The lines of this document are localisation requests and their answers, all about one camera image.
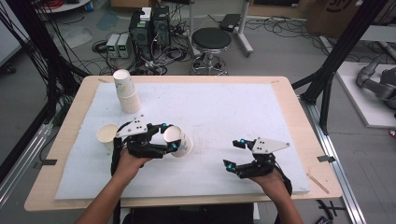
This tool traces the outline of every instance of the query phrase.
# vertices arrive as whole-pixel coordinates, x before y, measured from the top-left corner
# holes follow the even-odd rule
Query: stool leg
[[[206,67],[207,67],[207,74],[208,74],[208,75],[210,75],[210,73],[211,73],[211,71],[212,71],[212,67],[213,67],[213,65],[212,65],[212,59],[213,59],[213,54],[208,53],[208,54],[207,54],[207,65],[206,65]]]

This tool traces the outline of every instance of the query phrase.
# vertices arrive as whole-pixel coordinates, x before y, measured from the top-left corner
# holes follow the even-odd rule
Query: table
[[[48,211],[63,209],[78,209],[87,207],[91,200],[55,201],[54,195],[62,179],[63,168],[68,152],[73,146],[80,124],[85,118],[96,88],[102,82],[112,82],[113,77],[86,77],[78,94],[70,107],[58,136],[47,157],[57,160],[53,166],[43,166],[32,190],[25,202],[27,211]],[[265,83],[271,84],[276,94],[290,135],[298,151],[304,171],[309,179],[311,191],[307,194],[293,195],[292,199],[324,199],[341,197],[340,185],[327,162],[319,162],[317,157],[324,153],[318,143],[310,123],[300,106],[300,103],[285,77],[194,77],[194,76],[164,76],[164,77],[134,77],[134,82],[144,83]],[[149,198],[121,200],[121,206],[160,206],[189,205],[203,203],[246,203],[269,201],[260,195],[227,195],[227,196],[194,196],[175,198]]]

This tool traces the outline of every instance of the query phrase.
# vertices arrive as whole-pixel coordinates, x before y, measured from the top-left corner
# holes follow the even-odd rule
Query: human arm
[[[303,220],[283,183],[282,176],[274,170],[269,175],[251,177],[274,202],[282,224],[299,224]]]
[[[124,149],[121,153],[116,173],[111,177],[84,213],[78,218],[76,223],[106,224],[124,189],[131,180],[134,179],[140,166],[150,160],[151,159],[147,158],[138,159],[129,154],[127,149]]]

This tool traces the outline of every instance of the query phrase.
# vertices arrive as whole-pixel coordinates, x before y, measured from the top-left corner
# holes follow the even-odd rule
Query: paper cup
[[[103,143],[108,150],[113,150],[113,139],[116,136],[119,126],[115,124],[107,124],[102,126],[96,133],[96,138]]]
[[[136,92],[132,77],[125,69],[117,70],[114,74],[114,83],[116,84],[117,95],[119,97],[128,97]]]
[[[142,105],[140,104],[139,96],[137,91],[129,97],[119,97],[121,109],[127,114],[134,114],[140,110]]]
[[[167,128],[163,133],[163,139],[165,140],[165,142],[168,143],[175,142],[181,139],[180,147],[178,148],[178,150],[176,152],[171,152],[174,157],[183,157],[189,154],[189,152],[192,150],[193,142],[177,126],[171,126]]]

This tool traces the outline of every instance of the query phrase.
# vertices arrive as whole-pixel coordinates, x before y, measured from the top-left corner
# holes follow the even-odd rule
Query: stool
[[[211,75],[213,71],[217,76],[228,75],[225,62],[213,55],[230,47],[231,38],[227,33],[218,28],[203,28],[192,34],[191,43],[202,56],[192,61],[190,73]]]

